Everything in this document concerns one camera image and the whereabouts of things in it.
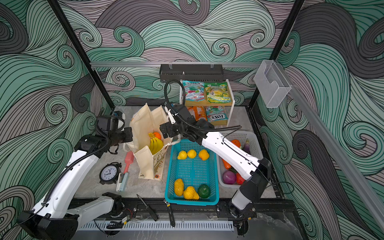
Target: tomato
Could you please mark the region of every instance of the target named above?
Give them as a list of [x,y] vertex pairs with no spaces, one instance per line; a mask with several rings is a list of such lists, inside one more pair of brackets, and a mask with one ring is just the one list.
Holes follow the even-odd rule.
[[237,184],[242,185],[244,181],[245,181],[244,178],[239,173],[236,173]]

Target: white vent grille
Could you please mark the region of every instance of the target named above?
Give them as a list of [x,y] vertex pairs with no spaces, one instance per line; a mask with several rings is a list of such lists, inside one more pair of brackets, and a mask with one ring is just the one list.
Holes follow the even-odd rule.
[[[106,227],[109,221],[96,221],[102,230],[110,230]],[[177,230],[199,230],[199,231],[233,231],[232,221],[175,221],[176,226],[172,227],[169,220],[160,221],[132,221],[124,225],[123,231],[177,231]],[[93,221],[85,224],[79,230],[98,230]]]

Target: orange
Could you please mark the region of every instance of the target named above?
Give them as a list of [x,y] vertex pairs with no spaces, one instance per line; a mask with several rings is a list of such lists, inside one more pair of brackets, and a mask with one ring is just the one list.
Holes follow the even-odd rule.
[[161,135],[160,135],[160,133],[158,133],[158,132],[153,132],[153,135],[155,135],[155,137],[157,137],[158,139],[161,140]]

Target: wave pattern wallpaper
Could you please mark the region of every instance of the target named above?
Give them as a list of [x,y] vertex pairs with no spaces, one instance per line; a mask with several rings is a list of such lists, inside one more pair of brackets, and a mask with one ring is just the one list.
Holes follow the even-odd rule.
[[0,3],[0,232],[11,230],[108,108],[46,0]]
[[[351,161],[384,200],[384,1],[326,0],[305,6],[278,61]],[[294,99],[257,123],[309,239],[384,239]],[[291,190],[282,184],[285,192]]]
[[[91,61],[261,62],[270,57],[294,0],[59,2]],[[159,68],[98,71],[116,105],[164,103]],[[256,71],[225,70],[236,105],[249,103]],[[178,95],[175,86],[168,94]]]

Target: yellow fruit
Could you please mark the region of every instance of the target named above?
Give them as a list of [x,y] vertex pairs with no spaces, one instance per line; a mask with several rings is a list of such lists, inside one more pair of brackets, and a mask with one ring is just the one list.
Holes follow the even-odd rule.
[[177,156],[177,159],[184,160],[187,158],[187,152],[186,151],[180,151],[179,155]]
[[209,158],[209,153],[207,150],[203,149],[199,152],[199,158],[203,161],[207,160]]
[[191,149],[191,150],[188,151],[187,155],[188,155],[189,158],[193,159],[193,158],[196,157],[197,153],[196,153],[195,150]]
[[151,138],[151,144],[149,145],[149,150],[153,152],[153,139]]
[[183,195],[184,192],[184,183],[181,178],[177,179],[174,183],[174,189],[175,189],[175,194],[179,197]]
[[152,155],[155,154],[156,149],[157,149],[157,142],[152,138],[153,140],[153,150],[151,151]]
[[164,144],[163,144],[163,141],[161,141],[157,137],[154,137],[152,139],[153,139],[153,142],[157,143],[157,149],[154,149],[154,154],[155,154],[155,153],[159,152],[163,148]]
[[197,192],[193,186],[187,187],[187,189],[183,193],[183,196],[187,200],[198,200],[199,199],[199,195],[197,194]]

